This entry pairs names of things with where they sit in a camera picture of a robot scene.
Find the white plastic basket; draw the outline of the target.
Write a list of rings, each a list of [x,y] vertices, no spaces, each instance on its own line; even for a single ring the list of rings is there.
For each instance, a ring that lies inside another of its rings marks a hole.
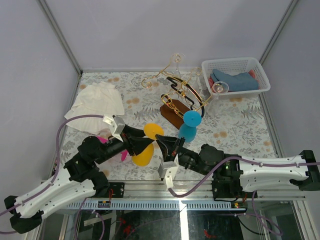
[[[236,92],[229,91],[220,96],[222,99],[250,98],[257,96],[263,92],[267,92],[271,88],[269,79],[262,65],[254,57],[235,57],[205,60],[201,63],[201,67],[203,79],[209,92],[211,92],[209,78],[213,69],[217,69],[225,74],[229,74],[232,76],[240,73],[248,73],[250,70],[254,72],[255,79],[257,80],[259,85],[259,88],[257,90]]]

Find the gold wire wine glass rack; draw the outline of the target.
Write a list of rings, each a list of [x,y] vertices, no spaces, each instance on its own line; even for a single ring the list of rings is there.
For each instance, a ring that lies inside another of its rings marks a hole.
[[[148,89],[152,86],[152,80],[160,76],[166,77],[170,82],[170,89],[168,92],[161,95],[163,105],[160,107],[161,115],[171,123],[176,129],[179,129],[184,123],[183,116],[187,111],[196,111],[201,115],[205,115],[205,106],[209,103],[209,99],[204,99],[198,94],[195,87],[191,85],[193,77],[202,75],[200,67],[193,68],[187,79],[175,77],[174,72],[176,64],[169,59],[166,67],[161,69],[157,74],[144,78],[141,85]]]

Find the aluminium mounting rail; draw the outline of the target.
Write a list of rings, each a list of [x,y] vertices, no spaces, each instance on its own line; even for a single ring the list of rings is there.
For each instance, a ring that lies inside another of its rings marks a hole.
[[[121,180],[124,183],[124,198],[128,200],[173,200],[174,197],[166,189],[160,180]],[[173,190],[182,195],[191,190],[196,181],[175,181]],[[209,200],[213,199],[212,184],[205,181],[193,193],[186,196],[185,200]],[[272,189],[258,190],[257,199],[259,201],[305,201],[306,195],[298,189]]]

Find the white cloth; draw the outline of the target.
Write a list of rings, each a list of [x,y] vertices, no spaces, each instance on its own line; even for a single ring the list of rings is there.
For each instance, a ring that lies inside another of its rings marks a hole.
[[[82,115],[122,116],[124,114],[122,97],[116,86],[107,82],[99,82],[92,83],[81,90],[64,117],[69,120]],[[109,129],[109,125],[98,117],[79,118],[68,122],[66,125],[93,135],[98,135]]]

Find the blue plastic wine glass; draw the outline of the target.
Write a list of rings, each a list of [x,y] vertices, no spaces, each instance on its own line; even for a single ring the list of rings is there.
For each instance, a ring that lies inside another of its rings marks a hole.
[[[202,117],[195,110],[189,110],[183,115],[183,124],[178,131],[178,138],[184,138],[185,142],[190,143],[196,138],[197,127],[201,124]]]

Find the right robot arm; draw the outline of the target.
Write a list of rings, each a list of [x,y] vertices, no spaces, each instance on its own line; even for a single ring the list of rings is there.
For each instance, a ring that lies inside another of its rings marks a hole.
[[[258,190],[297,186],[300,191],[319,191],[320,171],[313,151],[303,150],[296,156],[284,158],[256,158],[228,154],[203,144],[200,152],[184,147],[185,139],[157,134],[156,142],[163,161],[158,172],[170,194],[184,198],[195,192],[208,178],[212,178],[215,200],[256,197]],[[186,193],[174,191],[173,180],[179,167],[203,175]]]

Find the pink plastic wine glass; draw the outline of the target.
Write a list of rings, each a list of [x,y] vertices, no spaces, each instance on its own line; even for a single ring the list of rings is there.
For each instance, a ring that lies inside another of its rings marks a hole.
[[[99,141],[100,141],[102,144],[105,144],[105,143],[108,143],[108,142],[109,142],[108,139],[103,138],[103,137],[101,137],[101,136],[97,136],[97,138],[99,139]],[[124,150],[124,151],[122,151],[120,154],[121,154],[120,160],[121,160],[122,162],[124,162],[124,161],[126,160],[128,154],[129,154],[129,152],[128,152],[127,150]]]

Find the ribbed clear wine glass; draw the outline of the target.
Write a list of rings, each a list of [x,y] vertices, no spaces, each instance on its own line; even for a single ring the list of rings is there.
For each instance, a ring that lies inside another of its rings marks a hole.
[[[185,59],[185,55],[183,53],[174,53],[172,56],[171,56],[171,61],[173,63],[175,63],[175,71],[174,71],[174,76],[177,77],[177,78],[181,78],[181,73],[180,73],[180,69],[179,69],[179,66],[180,66],[180,63]]]

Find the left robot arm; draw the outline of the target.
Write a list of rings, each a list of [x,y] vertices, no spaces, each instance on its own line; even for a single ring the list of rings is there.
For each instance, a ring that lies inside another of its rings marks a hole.
[[[12,229],[19,234],[27,233],[68,204],[90,197],[105,197],[110,183],[98,166],[123,151],[137,156],[155,140],[154,135],[147,136],[143,130],[127,125],[120,137],[112,137],[105,143],[96,136],[86,137],[76,155],[58,167],[50,179],[24,195],[5,198]]]

